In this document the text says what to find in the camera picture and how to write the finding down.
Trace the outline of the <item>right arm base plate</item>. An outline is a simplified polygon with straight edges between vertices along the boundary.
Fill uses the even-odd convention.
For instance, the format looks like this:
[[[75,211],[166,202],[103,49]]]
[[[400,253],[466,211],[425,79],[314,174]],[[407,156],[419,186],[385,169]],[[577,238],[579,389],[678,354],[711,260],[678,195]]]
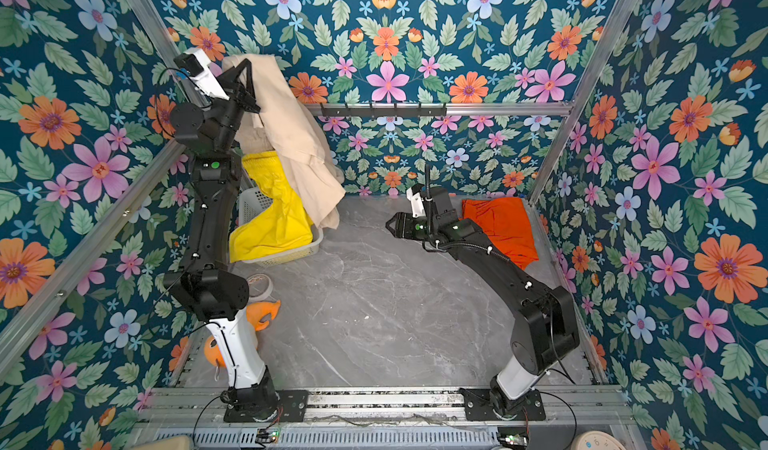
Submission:
[[[538,390],[531,390],[516,400],[508,399],[499,389],[460,388],[468,421],[544,421],[546,413]]]

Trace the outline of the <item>yellow shorts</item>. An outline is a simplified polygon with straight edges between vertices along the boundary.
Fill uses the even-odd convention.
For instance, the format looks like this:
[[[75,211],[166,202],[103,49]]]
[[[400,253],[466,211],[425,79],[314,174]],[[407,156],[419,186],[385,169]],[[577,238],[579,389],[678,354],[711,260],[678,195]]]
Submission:
[[[288,182],[277,152],[247,154],[242,163],[260,192],[271,199],[271,204],[232,232],[231,261],[269,257],[312,243],[311,219]]]

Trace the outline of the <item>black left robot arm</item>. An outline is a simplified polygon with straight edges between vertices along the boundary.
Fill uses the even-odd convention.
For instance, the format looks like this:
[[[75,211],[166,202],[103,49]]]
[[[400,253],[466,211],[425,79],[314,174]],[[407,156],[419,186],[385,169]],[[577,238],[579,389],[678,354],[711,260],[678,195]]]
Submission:
[[[230,271],[227,261],[230,221],[243,177],[232,144],[244,115],[261,110],[251,64],[245,60],[214,76],[204,52],[180,54],[174,62],[210,102],[184,102],[170,113],[175,140],[193,154],[194,210],[188,250],[163,284],[212,335],[227,371],[222,402],[233,412],[265,421],[277,411],[279,397],[247,319],[249,285]]]

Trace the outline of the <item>beige shorts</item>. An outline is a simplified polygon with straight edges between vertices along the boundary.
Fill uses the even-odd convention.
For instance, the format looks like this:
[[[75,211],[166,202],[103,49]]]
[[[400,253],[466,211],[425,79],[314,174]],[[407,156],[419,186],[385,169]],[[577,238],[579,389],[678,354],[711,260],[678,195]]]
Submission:
[[[249,62],[259,113],[244,116],[235,140],[246,154],[274,150],[291,188],[318,228],[338,228],[344,198],[343,173],[332,161],[328,141],[311,112],[294,96],[274,56],[229,56],[222,68]]]

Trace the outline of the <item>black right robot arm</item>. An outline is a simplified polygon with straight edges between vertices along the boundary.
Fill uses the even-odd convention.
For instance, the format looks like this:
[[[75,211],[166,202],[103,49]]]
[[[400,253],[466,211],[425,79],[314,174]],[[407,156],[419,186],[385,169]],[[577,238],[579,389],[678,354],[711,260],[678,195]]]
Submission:
[[[407,190],[411,210],[394,214],[386,228],[400,239],[445,253],[477,273],[514,316],[512,356],[490,383],[490,405],[503,419],[515,416],[546,371],[580,346],[573,298],[551,288],[503,254],[478,223],[461,218],[449,192],[416,184]]]

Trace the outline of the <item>orange shorts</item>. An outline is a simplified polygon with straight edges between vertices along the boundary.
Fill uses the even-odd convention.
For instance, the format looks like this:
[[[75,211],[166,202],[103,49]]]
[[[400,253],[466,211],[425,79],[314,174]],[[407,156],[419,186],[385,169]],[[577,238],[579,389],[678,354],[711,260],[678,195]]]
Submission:
[[[462,201],[462,215],[478,224],[494,246],[521,269],[539,260],[523,200],[502,197]]]

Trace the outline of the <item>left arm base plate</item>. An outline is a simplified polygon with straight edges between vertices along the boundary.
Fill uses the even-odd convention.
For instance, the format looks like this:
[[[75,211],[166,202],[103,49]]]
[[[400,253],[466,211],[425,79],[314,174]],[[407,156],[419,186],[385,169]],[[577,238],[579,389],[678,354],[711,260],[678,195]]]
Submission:
[[[227,423],[302,422],[308,408],[306,390],[229,389],[221,395]]]

